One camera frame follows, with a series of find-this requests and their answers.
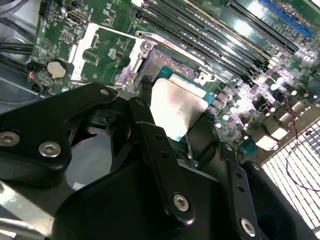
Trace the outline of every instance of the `dimm slot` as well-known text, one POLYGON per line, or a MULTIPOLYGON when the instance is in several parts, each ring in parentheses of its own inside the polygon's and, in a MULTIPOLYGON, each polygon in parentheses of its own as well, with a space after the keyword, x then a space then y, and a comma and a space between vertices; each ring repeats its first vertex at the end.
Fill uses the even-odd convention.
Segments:
POLYGON ((189 12, 187 12, 185 9, 181 8, 180 6, 175 4, 174 2, 171 2, 169 0, 161 0, 161 2, 166 4, 168 7, 174 9, 176 12, 178 12, 179 14, 184 16, 186 19, 188 19, 188 20, 192 21, 193 23, 195 23, 199 28, 203 29, 203 31, 206 30, 207 34, 210 37, 212 37, 212 38, 218 40, 219 42, 223 43, 224 45, 228 46, 232 51, 234 51, 240 57, 242 57, 242 58, 246 59, 247 61, 251 62, 252 64, 257 66, 258 68, 262 66, 262 64, 263 64, 262 61, 257 59, 255 56, 251 55, 245 49, 243 49, 240 46, 238 46, 238 45, 234 44, 233 42, 231 42, 227 37, 223 36, 218 31, 214 31, 210 27, 204 25, 204 23, 200 19, 198 19, 195 16, 191 15, 189 12))
MULTIPOLYGON (((160 22, 158 19, 155 19, 153 16, 149 15, 147 12, 141 13, 141 19, 146 21, 147 23, 150 23, 150 24, 156 26, 157 28, 161 29, 162 31, 164 31, 168 35, 175 37, 177 40, 181 41, 181 43, 186 45, 187 48, 189 48, 189 50, 188 50, 189 53, 194 54, 193 53, 194 43, 192 41, 190 41, 189 39, 185 38, 184 36, 180 35, 179 33, 176 33, 171 27, 165 26, 163 24, 163 22, 160 22)), ((223 69, 227 70, 228 72, 230 72, 231 74, 233 74, 235 77, 246 78, 246 79, 248 78, 247 76, 244 76, 244 74, 242 72, 239 72, 236 68, 232 67, 231 65, 227 66, 223 62, 217 61, 215 59, 211 59, 210 56, 208 56, 203 51, 201 51, 199 49, 196 49, 196 50, 201 52, 201 54, 203 54, 207 59, 212 61, 213 64, 217 64, 221 68, 223 68, 223 69)))
POLYGON ((298 51, 298 47, 290 42, 288 39, 283 37, 277 31, 275 31, 272 27, 265 24, 251 12, 246 10, 243 6, 241 6, 236 1, 229 1, 226 5, 229 10, 232 10, 234 13, 239 15, 245 22, 254 28, 258 29, 261 33, 263 33, 267 38, 269 38, 272 42, 278 45, 280 48, 288 52, 289 54, 295 54, 298 51))
POLYGON ((199 33, 197 33, 196 31, 194 31, 192 28, 188 26, 183 26, 181 24, 178 24, 179 23, 178 21, 173 20, 173 16, 167 14, 166 12, 161 11, 156 5, 152 4, 151 2, 149 3, 149 8, 153 10, 155 13, 157 13, 158 15, 162 16, 167 21, 171 22, 173 26, 176 26, 175 30, 177 27, 179 27, 183 31, 185 31, 185 33, 182 33, 180 31, 179 32, 180 34, 183 34, 183 35, 189 34, 189 35, 185 35, 185 37, 187 37, 188 39, 193 39, 192 40, 193 44, 198 44, 199 47, 202 49, 202 51, 207 52, 206 55, 210 56, 210 58, 215 59, 215 58, 221 58, 220 56, 223 56, 225 59, 229 61, 229 64, 232 63, 231 65, 234 65, 235 68, 241 69, 244 73, 247 73, 247 75, 250 75, 249 70, 255 71, 253 68, 250 68, 250 66, 245 66, 244 63, 240 62, 235 57, 231 57, 230 55, 227 55, 217 50, 214 46, 212 46, 211 44, 208 44, 208 41, 206 42, 203 41, 204 39, 201 35, 199 35, 199 33), (211 54, 209 49, 214 50, 217 55, 211 54))

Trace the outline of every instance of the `ram slot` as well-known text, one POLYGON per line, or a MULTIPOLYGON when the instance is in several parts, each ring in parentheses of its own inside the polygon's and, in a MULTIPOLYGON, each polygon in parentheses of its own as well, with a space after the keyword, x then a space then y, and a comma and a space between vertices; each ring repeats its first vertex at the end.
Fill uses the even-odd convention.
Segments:
POLYGON ((266 36, 268 39, 270 39, 277 46, 279 46, 289 54, 293 55, 298 51, 299 48, 296 45, 294 45, 288 39, 283 37, 273 28, 265 24, 263 21, 261 21, 259 18, 257 18, 248 10, 246 10, 243 6, 241 6, 236 1, 232 1, 232 0, 229 1, 226 7, 229 10, 232 10, 232 12, 236 13, 238 16, 240 16, 250 26, 259 30, 262 34, 264 34, 264 36, 266 36))
POLYGON ((210 25, 214 24, 214 25, 219 26, 221 29, 223 29, 223 31, 228 33, 230 36, 234 37, 235 40, 244 44, 246 47, 256 51, 263 58, 265 58, 267 60, 271 58, 271 55, 268 52, 266 52, 263 48, 254 44, 252 41, 243 37, 242 35, 240 35, 238 32, 233 30, 231 27, 226 25, 224 22, 220 21, 212 13, 207 12, 207 10, 203 6, 199 5, 198 3, 191 2, 190 0, 174 0, 174 1, 179 2, 179 3, 183 2, 184 4, 186 4, 188 6, 188 10, 190 12, 194 12, 195 15, 200 16, 201 18, 207 19, 208 24, 210 24, 210 25))
POLYGON ((149 8, 156 12, 159 16, 162 16, 164 19, 170 21, 173 25, 180 29, 180 33, 185 35, 187 38, 192 40, 195 44, 201 46, 204 50, 212 53, 212 56, 221 58, 225 62, 233 65, 236 68, 241 69, 243 72, 250 73, 250 71, 255 72, 254 68, 251 68, 250 65, 245 63, 243 60, 233 56, 229 52, 225 51, 218 45, 214 45, 213 41, 209 41, 207 38, 203 37, 203 33, 197 31, 197 26, 193 22, 183 19, 176 11, 174 11, 175 16, 169 14, 168 11, 163 11, 166 6, 158 6, 150 2, 149 8))
POLYGON ((143 21, 154 25, 155 27, 159 28, 161 31, 163 31, 164 33, 168 34, 169 36, 173 36, 175 38, 175 43, 179 44, 180 46, 184 46, 184 49, 201 58, 202 60, 206 60, 206 63, 208 65, 211 64, 216 64, 217 66, 219 66, 220 68, 223 68, 224 70, 228 71, 229 73, 231 73, 232 75, 234 75, 235 77, 238 78, 244 78, 244 79, 249 79, 250 77, 247 75, 244 75, 243 72, 239 71, 237 68, 235 68, 232 65, 227 65, 225 64, 223 61, 217 59, 217 58, 212 58, 210 55, 208 55, 208 52, 203 51, 202 49, 200 49, 199 47, 197 47, 193 41, 191 41, 190 39, 188 39, 187 37, 185 37, 183 34, 180 34, 178 31, 176 31, 176 29, 174 28, 174 25, 168 25, 168 24, 164 24, 163 21, 160 21, 159 19, 157 19, 155 16, 157 16, 156 13, 148 10, 149 12, 141 12, 140 13, 140 17, 143 21))
POLYGON ((181 16, 183 16, 185 19, 191 21, 194 26, 196 26, 196 29, 201 29, 203 32, 202 35, 209 37, 209 39, 215 39, 216 41, 220 42, 222 45, 226 46, 227 48, 230 48, 231 51, 233 51, 235 54, 237 54, 239 57, 243 58, 247 62, 252 63, 258 68, 261 68, 263 65, 263 61, 256 58, 254 55, 247 52, 245 49, 241 48, 240 46, 234 44, 232 41, 230 41, 227 37, 222 35, 219 31, 216 31, 207 25, 205 25, 201 19, 198 17, 195 17, 194 14, 191 14, 190 12, 186 11, 186 9, 180 7, 174 2, 171 2, 169 0, 160 0, 162 3, 164 3, 168 8, 174 9, 177 13, 179 13, 181 16))

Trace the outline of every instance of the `expansion slot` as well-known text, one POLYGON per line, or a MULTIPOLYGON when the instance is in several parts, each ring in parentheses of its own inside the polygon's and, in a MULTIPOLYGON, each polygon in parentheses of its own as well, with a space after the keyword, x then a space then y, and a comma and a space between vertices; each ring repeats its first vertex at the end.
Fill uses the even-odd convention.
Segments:
MULTIPOLYGON (((218 31, 214 31, 210 29, 209 27, 205 26, 201 20, 191 15, 189 12, 185 11, 183 8, 179 7, 175 3, 169 1, 169 0, 160 0, 163 4, 165 4, 168 9, 174 10, 176 13, 180 14, 180 18, 185 23, 189 23, 188 27, 196 30, 198 34, 202 37, 202 39, 208 44, 209 42, 213 42, 211 39, 214 39, 214 41, 220 42, 223 46, 226 46, 227 48, 230 48, 231 51, 233 51, 236 55, 238 55, 240 58, 254 64, 258 68, 261 67, 262 61, 255 58, 253 55, 245 51, 243 48, 239 47, 238 45, 231 42, 227 37, 223 36, 218 31)), ((224 52, 225 50, 220 46, 216 45, 216 48, 218 51, 224 52)))
POLYGON ((251 68, 245 62, 231 55, 230 53, 228 53, 218 45, 213 45, 214 43, 213 41, 209 41, 207 38, 202 37, 202 34, 195 30, 197 26, 194 26, 193 22, 189 22, 187 19, 181 18, 177 14, 177 12, 175 12, 176 13, 175 16, 172 16, 167 12, 161 10, 161 8, 159 8, 157 5, 151 2, 149 3, 149 9, 157 13, 158 17, 162 16, 162 18, 169 21, 173 26, 175 26, 174 29, 176 31, 179 31, 180 34, 192 40, 193 44, 198 44, 199 47, 203 49, 203 51, 208 52, 208 55, 211 56, 211 58, 225 59, 225 62, 233 65, 234 67, 242 70, 243 72, 247 72, 248 74, 250 74, 250 72, 255 72, 255 69, 251 68))
POLYGON ((189 0, 181 0, 184 3, 188 4, 191 6, 193 9, 197 10, 201 15, 205 16, 208 18, 210 21, 212 21, 214 24, 218 25, 219 27, 223 28, 225 31, 227 31, 231 36, 236 38, 238 41, 241 43, 247 45, 248 47, 254 49, 257 51, 260 55, 262 55, 265 59, 271 58, 271 55, 267 53, 265 50, 261 49, 259 46, 255 45, 251 41, 249 41, 247 38, 241 36, 239 33, 237 33, 235 30, 227 26, 225 23, 221 22, 219 19, 217 19, 215 16, 212 14, 207 13, 205 10, 202 10, 199 6, 195 5, 189 0))
POLYGON ((198 54, 196 54, 196 56, 201 58, 202 60, 205 58, 207 61, 207 64, 209 63, 209 61, 211 61, 211 64, 216 64, 220 66, 221 68, 233 74, 235 77, 238 77, 238 78, 244 77, 244 74, 238 69, 236 69, 235 67, 233 67, 232 65, 226 65, 219 59, 211 58, 210 56, 208 56, 208 53, 206 51, 203 51, 198 47, 194 46, 194 43, 190 39, 176 32, 176 30, 173 28, 173 25, 172 26, 165 25, 162 21, 158 20, 157 18, 155 18, 154 16, 151 16, 148 13, 141 13, 141 19, 161 29, 168 35, 173 36, 176 40, 175 42, 177 42, 179 45, 183 45, 184 49, 187 52, 193 55, 199 52, 198 54))
POLYGON ((233 1, 233 0, 229 1, 226 7, 229 10, 232 10, 234 13, 238 14, 240 17, 242 17, 242 19, 245 22, 247 22, 250 26, 253 26, 256 29, 260 30, 260 32, 263 33, 267 38, 269 38, 276 45, 278 45, 280 48, 284 49, 288 53, 293 55, 298 51, 299 48, 296 45, 294 45, 292 42, 287 40, 281 34, 276 32, 270 26, 265 24, 263 21, 261 21, 259 18, 257 18, 248 10, 246 10, 243 6, 241 6, 236 1, 233 1))
POLYGON ((301 33, 303 36, 307 38, 311 38, 313 36, 313 34, 310 31, 308 31, 306 27, 296 22, 294 19, 288 16, 284 11, 278 8, 271 1, 269 0, 259 0, 259 1, 263 3, 265 6, 267 6, 268 8, 270 8, 274 13, 276 13, 279 17, 281 17, 284 21, 286 21, 287 24, 289 24, 291 27, 293 27, 296 31, 301 33))

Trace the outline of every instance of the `black plastic part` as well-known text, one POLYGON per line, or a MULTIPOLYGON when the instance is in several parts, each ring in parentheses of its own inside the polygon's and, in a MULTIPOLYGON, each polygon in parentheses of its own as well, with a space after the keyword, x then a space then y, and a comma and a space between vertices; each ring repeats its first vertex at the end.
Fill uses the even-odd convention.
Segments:
POLYGON ((216 155, 216 149, 220 139, 215 129, 213 129, 209 123, 205 113, 201 115, 187 134, 193 160, 199 163, 199 169, 201 170, 216 155))
POLYGON ((220 185, 183 167, 180 172, 196 206, 195 221, 189 228, 166 231, 157 215, 161 196, 155 190, 156 182, 137 160, 69 197, 55 216, 52 240, 237 239, 227 230, 230 222, 220 185))
POLYGON ((247 161, 242 168, 247 173, 258 224, 270 240, 318 239, 262 167, 247 161))
POLYGON ((0 132, 20 136, 14 146, 0 146, 0 179, 34 187, 50 187, 60 182, 71 160, 67 131, 88 111, 111 103, 113 91, 99 83, 49 97, 0 115, 0 132), (109 95, 102 94, 101 89, 109 95), (39 153, 43 142, 56 142, 61 153, 55 158, 39 153))

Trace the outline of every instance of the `black ram slot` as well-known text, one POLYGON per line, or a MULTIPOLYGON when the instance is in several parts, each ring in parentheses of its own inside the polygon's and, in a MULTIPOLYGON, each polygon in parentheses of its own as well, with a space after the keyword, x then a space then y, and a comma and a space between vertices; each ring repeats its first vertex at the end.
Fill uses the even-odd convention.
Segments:
POLYGON ((237 53, 242 58, 246 59, 247 61, 251 62, 252 64, 256 65, 258 68, 261 67, 263 64, 262 61, 257 59, 255 56, 251 55, 249 52, 241 48, 240 46, 234 44, 231 42, 227 37, 223 36, 217 31, 213 31, 212 29, 205 26, 199 19, 196 17, 190 15, 187 11, 185 11, 183 8, 179 7, 175 3, 169 1, 169 0, 160 0, 162 3, 167 5, 169 8, 174 9, 177 13, 184 16, 186 19, 197 25, 199 28, 203 29, 203 31, 206 31, 212 38, 218 40, 219 42, 227 45, 231 50, 233 50, 235 53, 237 53))
POLYGON ((242 17, 242 19, 245 22, 247 22, 249 25, 260 30, 262 33, 264 33, 264 35, 267 38, 269 38, 276 45, 278 45, 280 48, 284 49, 288 53, 293 55, 298 51, 299 48, 296 45, 294 45, 288 39, 286 39, 281 34, 276 32, 270 26, 265 24, 263 21, 261 21, 259 18, 257 18, 255 15, 253 15, 248 10, 246 10, 243 6, 241 6, 236 1, 231 0, 228 3, 227 8, 232 10, 233 12, 237 13, 239 16, 242 17))
MULTIPOLYGON (((151 3, 149 3, 149 10, 152 10, 153 12, 156 13, 156 15, 158 16, 162 16, 164 19, 166 19, 167 21, 170 22, 170 26, 172 31, 175 31, 176 33, 180 34, 180 38, 185 38, 188 39, 187 37, 183 36, 183 34, 181 34, 180 31, 178 31, 176 28, 179 27, 181 29, 183 29, 187 34, 189 34, 192 38, 194 39, 198 39, 198 41, 200 40, 199 35, 196 35, 194 33, 191 32, 191 29, 183 27, 181 25, 177 25, 177 20, 176 19, 172 19, 173 17, 169 14, 166 14, 162 11, 160 11, 157 7, 153 6, 151 3)), ((226 56, 225 54, 223 54, 222 52, 217 52, 217 54, 220 54, 221 56, 224 56, 226 59, 228 59, 231 63, 235 64, 237 67, 230 65, 228 62, 225 62, 223 60, 220 60, 219 56, 216 56, 214 54, 211 54, 207 49, 205 49, 203 46, 199 46, 196 45, 195 42, 190 41, 191 44, 193 45, 193 48, 196 49, 197 51, 201 52, 203 55, 208 56, 210 59, 212 59, 215 62, 218 62, 224 66, 224 68, 226 68, 226 64, 228 64, 230 67, 232 68, 234 72, 238 72, 239 69, 242 69, 244 72, 242 72, 242 74, 245 74, 247 76, 251 76, 251 73, 249 72, 249 69, 242 67, 242 65, 238 64, 236 61, 234 61, 232 58, 226 56)))
MULTIPOLYGON (((167 12, 164 12, 160 6, 152 4, 150 2, 149 7, 152 8, 154 11, 156 11, 157 13, 161 14, 163 17, 170 18, 173 17, 172 15, 168 14, 167 12)), ((184 31, 188 32, 190 35, 193 35, 194 38, 206 43, 210 48, 212 48, 217 54, 219 54, 220 56, 225 57, 228 61, 232 62, 233 64, 235 64, 237 67, 241 68, 243 71, 249 72, 256 72, 256 70, 251 67, 248 63, 244 62, 242 59, 237 58, 236 56, 232 55, 230 52, 226 51, 225 49, 223 49, 221 46, 219 46, 218 44, 216 44, 215 42, 211 41, 210 39, 208 39, 207 37, 204 37, 203 34, 201 32, 196 31, 195 29, 199 29, 201 31, 201 27, 199 25, 197 25, 195 22, 193 22, 192 20, 190 20, 189 18, 183 16, 182 14, 179 14, 178 11, 176 11, 175 9, 173 9, 175 11, 175 13, 177 14, 177 16, 174 16, 177 20, 175 21, 175 24, 177 26, 179 26, 180 28, 182 28, 184 31)), ((207 31, 205 31, 204 29, 202 29, 202 31, 210 36, 211 38, 213 38, 213 36, 211 36, 207 31)))
POLYGON ((189 39, 185 38, 181 34, 176 33, 176 31, 174 29, 172 29, 172 27, 164 25, 163 22, 159 21, 158 19, 154 18, 153 16, 151 16, 151 15, 149 15, 147 13, 141 13, 140 17, 141 17, 142 20, 146 21, 147 23, 150 23, 150 24, 156 26, 157 28, 161 29, 162 31, 166 32, 167 34, 175 37, 176 39, 181 41, 183 44, 188 46, 190 49, 195 49, 195 50, 199 51, 201 54, 203 54, 210 61, 212 61, 213 63, 217 64, 218 66, 226 69, 228 72, 233 74, 235 77, 248 79, 248 76, 244 75, 242 72, 239 72, 233 66, 225 65, 223 62, 211 58, 210 56, 207 55, 207 53, 203 52, 201 49, 195 48, 194 47, 194 43, 192 41, 190 41, 189 39))

